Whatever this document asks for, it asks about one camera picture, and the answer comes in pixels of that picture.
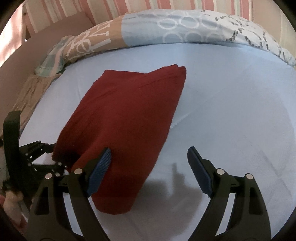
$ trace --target patterned blanket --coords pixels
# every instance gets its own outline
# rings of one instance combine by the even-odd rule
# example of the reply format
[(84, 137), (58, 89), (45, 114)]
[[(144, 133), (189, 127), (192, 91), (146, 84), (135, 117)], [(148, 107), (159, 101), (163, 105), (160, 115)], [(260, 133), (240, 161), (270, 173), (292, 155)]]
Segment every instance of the patterned blanket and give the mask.
[(293, 55), (261, 26), (242, 17), (209, 10), (156, 9), (127, 13), (78, 36), (64, 37), (36, 74), (50, 77), (65, 65), (108, 50), (166, 43), (234, 42), (275, 54), (294, 67)]

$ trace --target metal bolt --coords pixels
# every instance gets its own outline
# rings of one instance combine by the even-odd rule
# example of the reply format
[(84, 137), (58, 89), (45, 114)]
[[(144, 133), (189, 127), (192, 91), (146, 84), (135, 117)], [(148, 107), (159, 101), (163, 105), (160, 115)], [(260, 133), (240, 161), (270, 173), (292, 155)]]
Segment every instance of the metal bolt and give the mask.
[(217, 173), (219, 174), (219, 175), (223, 175), (224, 173), (225, 173), (225, 171), (223, 170), (223, 169), (217, 169)]
[(46, 179), (51, 179), (51, 178), (52, 178), (52, 174), (51, 174), (51, 173), (47, 173), (47, 174), (45, 175), (45, 178), (46, 178)]
[(76, 169), (75, 171), (74, 171), (74, 173), (76, 174), (76, 175), (79, 175), (79, 174), (81, 174), (83, 171), (82, 171), (82, 169), (81, 168), (78, 168), (78, 169)]
[(249, 174), (249, 173), (246, 175), (246, 177), (247, 177), (247, 179), (249, 179), (249, 180), (252, 180), (252, 179), (254, 178), (253, 175), (252, 175), (252, 174)]

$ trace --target person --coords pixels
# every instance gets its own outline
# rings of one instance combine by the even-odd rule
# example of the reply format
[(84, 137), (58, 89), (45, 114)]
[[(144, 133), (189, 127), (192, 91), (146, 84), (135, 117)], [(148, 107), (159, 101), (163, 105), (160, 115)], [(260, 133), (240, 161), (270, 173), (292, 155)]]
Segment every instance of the person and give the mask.
[(20, 190), (17, 190), (9, 180), (3, 181), (2, 192), (3, 195), (0, 194), (0, 205), (14, 227), (24, 236), (27, 229), (27, 222), (19, 205), (24, 195)]

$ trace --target striped curtain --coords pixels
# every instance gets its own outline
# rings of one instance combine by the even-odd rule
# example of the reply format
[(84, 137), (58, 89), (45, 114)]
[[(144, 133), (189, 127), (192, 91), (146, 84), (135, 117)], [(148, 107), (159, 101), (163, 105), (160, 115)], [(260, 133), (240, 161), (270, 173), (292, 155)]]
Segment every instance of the striped curtain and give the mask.
[(27, 0), (26, 24), (30, 34), (78, 12), (94, 25), (147, 9), (204, 9), (253, 20), (252, 0)]

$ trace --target bed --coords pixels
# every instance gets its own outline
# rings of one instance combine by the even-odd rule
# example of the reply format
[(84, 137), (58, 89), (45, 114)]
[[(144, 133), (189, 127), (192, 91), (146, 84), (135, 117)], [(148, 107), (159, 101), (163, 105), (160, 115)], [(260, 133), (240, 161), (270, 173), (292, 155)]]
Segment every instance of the bed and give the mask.
[[(111, 240), (188, 239), (209, 202), (185, 162), (187, 149), (194, 145), (229, 174), (255, 176), (274, 236), (296, 206), (296, 73), (268, 52), (233, 43), (167, 44), (116, 50), (77, 62), (40, 100), (20, 145), (36, 140), (55, 143), (104, 70), (146, 73), (172, 64), (184, 65), (187, 79), (156, 166), (132, 210), (117, 216), (96, 212), (100, 223)], [(36, 162), (50, 163), (51, 156)], [(233, 199), (230, 196), (219, 232), (226, 228)], [(65, 200), (71, 225), (81, 234), (67, 195)]]

